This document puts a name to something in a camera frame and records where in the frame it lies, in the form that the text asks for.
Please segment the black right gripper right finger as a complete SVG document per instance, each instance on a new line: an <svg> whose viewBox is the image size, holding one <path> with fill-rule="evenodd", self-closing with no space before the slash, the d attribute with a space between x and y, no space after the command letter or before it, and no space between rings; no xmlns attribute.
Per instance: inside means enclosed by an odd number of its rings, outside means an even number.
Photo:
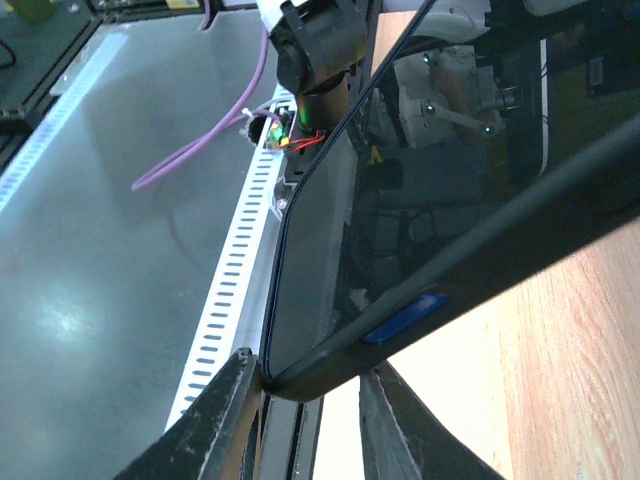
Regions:
<svg viewBox="0 0 640 480"><path fill-rule="evenodd" d="M375 479L500 479L425 406L387 361L360 376L364 476Z"/></svg>

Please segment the black phone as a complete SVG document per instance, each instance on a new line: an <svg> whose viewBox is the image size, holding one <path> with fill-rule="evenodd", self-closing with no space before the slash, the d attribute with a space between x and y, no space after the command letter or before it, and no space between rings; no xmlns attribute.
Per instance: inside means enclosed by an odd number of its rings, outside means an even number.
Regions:
<svg viewBox="0 0 640 480"><path fill-rule="evenodd" d="M638 215L638 3L427 1L293 189L264 376L315 396Z"/></svg>

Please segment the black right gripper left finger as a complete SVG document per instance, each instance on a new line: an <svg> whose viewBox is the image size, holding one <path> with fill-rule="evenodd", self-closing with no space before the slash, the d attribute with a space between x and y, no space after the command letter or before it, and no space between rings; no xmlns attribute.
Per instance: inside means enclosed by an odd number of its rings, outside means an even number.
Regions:
<svg viewBox="0 0 640 480"><path fill-rule="evenodd" d="M236 350L180 419L118 479L256 479L261 447L258 357Z"/></svg>

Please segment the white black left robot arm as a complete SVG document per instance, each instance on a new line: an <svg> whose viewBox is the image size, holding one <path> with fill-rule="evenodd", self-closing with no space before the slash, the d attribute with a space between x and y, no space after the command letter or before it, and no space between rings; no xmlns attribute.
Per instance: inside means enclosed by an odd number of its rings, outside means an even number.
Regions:
<svg viewBox="0 0 640 480"><path fill-rule="evenodd" d="M369 3L259 1L257 7L300 129L333 130L350 108L348 77L367 51Z"/></svg>

